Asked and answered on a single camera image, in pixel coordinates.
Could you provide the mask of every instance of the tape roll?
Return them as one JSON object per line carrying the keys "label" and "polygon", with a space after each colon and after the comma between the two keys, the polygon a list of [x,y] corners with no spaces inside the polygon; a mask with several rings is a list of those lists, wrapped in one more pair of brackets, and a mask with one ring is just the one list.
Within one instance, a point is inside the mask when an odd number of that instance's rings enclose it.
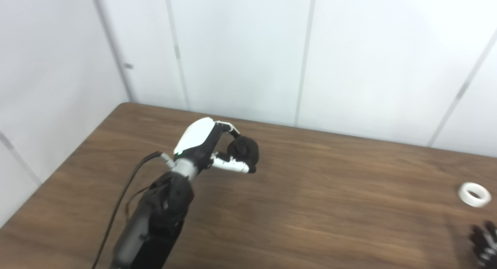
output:
{"label": "tape roll", "polygon": [[459,197],[467,205],[477,208],[485,206],[492,199],[490,192],[486,188],[474,182],[465,182],[462,184],[459,188]]}

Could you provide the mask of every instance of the black cable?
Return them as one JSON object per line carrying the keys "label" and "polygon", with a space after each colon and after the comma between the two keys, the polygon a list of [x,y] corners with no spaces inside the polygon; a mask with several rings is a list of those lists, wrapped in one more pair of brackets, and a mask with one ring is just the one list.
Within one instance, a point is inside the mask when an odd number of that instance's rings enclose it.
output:
{"label": "black cable", "polygon": [[116,217],[117,210],[119,210],[119,205],[121,204],[121,201],[124,198],[124,194],[126,194],[126,191],[128,190],[131,182],[135,178],[136,173],[138,172],[140,167],[142,167],[142,165],[144,165],[144,163],[146,163],[147,161],[149,161],[151,159],[159,157],[161,154],[162,154],[161,152],[155,152],[153,154],[149,154],[148,156],[144,157],[142,159],[142,161],[140,161],[140,163],[138,163],[138,165],[135,167],[133,172],[131,172],[131,175],[128,179],[128,182],[126,182],[126,184],[124,185],[123,191],[121,191],[121,194],[119,195],[119,199],[117,200],[117,203],[114,207],[114,210],[112,211],[112,215],[110,216],[109,224],[107,225],[107,229],[105,230],[105,234],[103,235],[102,243],[100,244],[100,248],[98,249],[98,252],[96,254],[95,261],[92,265],[92,269],[95,269],[96,265],[98,264],[98,260],[100,259],[100,255],[102,254],[103,248],[105,246],[105,242],[107,241],[107,238],[109,237],[110,229],[112,228],[112,223],[114,222],[114,219]]}
{"label": "black cable", "polygon": [[129,204],[131,203],[131,201],[133,201],[133,199],[135,199],[135,197],[137,195],[139,195],[140,193],[148,190],[150,187],[147,186],[147,187],[144,187],[142,189],[140,189],[139,191],[133,193],[133,195],[131,195],[131,197],[128,199],[128,202],[126,202],[126,207],[124,208],[124,214],[126,215],[126,223],[128,222],[129,220]]}

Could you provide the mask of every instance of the black robotic arm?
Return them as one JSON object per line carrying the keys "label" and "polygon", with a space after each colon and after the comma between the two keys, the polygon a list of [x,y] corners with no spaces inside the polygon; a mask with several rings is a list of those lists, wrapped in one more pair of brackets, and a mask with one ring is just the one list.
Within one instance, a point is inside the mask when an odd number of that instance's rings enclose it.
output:
{"label": "black robotic arm", "polygon": [[[214,152],[225,132],[235,140],[227,153]],[[174,149],[174,159],[162,156],[171,170],[144,193],[114,251],[111,269],[161,269],[181,233],[194,194],[193,179],[210,167],[254,173],[257,143],[230,123],[203,118],[191,124]]]}

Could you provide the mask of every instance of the white robotic hand cover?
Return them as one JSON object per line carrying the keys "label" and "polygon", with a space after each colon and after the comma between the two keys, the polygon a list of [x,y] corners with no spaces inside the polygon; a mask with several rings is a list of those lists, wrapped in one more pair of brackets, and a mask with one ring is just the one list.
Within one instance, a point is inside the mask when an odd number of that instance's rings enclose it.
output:
{"label": "white robotic hand cover", "polygon": [[215,124],[216,123],[213,119],[206,117],[201,118],[188,126],[185,133],[183,133],[183,136],[181,136],[181,139],[176,145],[174,154],[178,154],[189,148],[202,145],[211,133]]}

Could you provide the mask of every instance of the table top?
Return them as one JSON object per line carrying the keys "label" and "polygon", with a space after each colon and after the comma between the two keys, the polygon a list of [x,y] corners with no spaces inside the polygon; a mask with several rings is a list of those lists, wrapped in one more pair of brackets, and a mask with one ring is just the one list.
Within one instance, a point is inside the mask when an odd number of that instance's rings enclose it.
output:
{"label": "table top", "polygon": [[[172,154],[205,116],[118,106],[0,230],[0,267],[90,268],[135,165],[157,150]],[[196,177],[165,268],[476,267],[469,225],[497,221],[497,200],[473,208],[456,191],[476,182],[497,194],[496,159],[211,117],[258,142],[257,173],[213,168]],[[163,172],[160,160],[144,165],[125,200]],[[124,223],[121,210],[99,268],[108,267]]]}

